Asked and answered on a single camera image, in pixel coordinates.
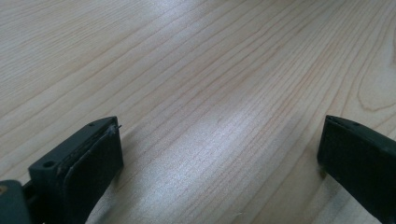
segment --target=light wood grain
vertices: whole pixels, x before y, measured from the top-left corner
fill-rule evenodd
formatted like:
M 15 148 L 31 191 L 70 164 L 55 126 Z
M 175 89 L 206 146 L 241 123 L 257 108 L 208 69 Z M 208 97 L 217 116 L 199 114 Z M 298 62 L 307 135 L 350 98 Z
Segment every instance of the light wood grain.
M 326 114 L 396 139 L 396 1 L 1 1 L 0 178 L 118 116 L 90 223 L 377 223 L 316 154 Z

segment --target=black plastic part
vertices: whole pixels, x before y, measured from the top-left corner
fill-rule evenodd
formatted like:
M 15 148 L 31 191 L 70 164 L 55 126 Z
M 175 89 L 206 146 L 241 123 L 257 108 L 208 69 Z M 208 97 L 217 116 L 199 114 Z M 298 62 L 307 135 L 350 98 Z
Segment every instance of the black plastic part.
M 395 223 L 395 141 L 357 122 L 327 116 L 318 163 L 379 221 Z
M 16 180 L 0 181 L 0 209 L 0 223 L 32 223 L 21 183 Z
M 85 223 L 122 166 L 117 118 L 86 125 L 29 167 L 46 207 L 38 216 L 46 224 Z

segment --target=black object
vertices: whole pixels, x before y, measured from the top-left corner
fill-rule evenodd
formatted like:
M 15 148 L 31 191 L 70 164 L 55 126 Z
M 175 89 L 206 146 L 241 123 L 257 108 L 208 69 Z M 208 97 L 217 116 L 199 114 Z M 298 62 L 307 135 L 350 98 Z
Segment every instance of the black object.
M 318 163 L 382 223 L 396 222 L 396 142 L 357 122 L 327 116 Z
M 32 164 L 23 187 L 0 182 L 0 223 L 85 223 L 122 166 L 117 117 L 92 122 Z

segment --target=tabletop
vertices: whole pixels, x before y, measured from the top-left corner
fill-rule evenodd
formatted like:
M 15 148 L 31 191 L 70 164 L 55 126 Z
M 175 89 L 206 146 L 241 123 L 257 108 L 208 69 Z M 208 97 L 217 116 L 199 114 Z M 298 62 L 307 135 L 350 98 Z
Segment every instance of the tabletop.
M 316 155 L 326 115 L 396 139 L 396 1 L 0 2 L 0 178 L 117 116 L 89 223 L 378 223 Z

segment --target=wooden table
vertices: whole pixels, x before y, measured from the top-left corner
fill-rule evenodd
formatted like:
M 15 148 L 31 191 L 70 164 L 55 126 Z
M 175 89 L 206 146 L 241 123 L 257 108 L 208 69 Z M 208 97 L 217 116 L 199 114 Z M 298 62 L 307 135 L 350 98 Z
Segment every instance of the wooden table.
M 316 154 L 331 114 L 396 139 L 396 1 L 0 3 L 0 178 L 118 116 L 89 223 L 377 223 Z

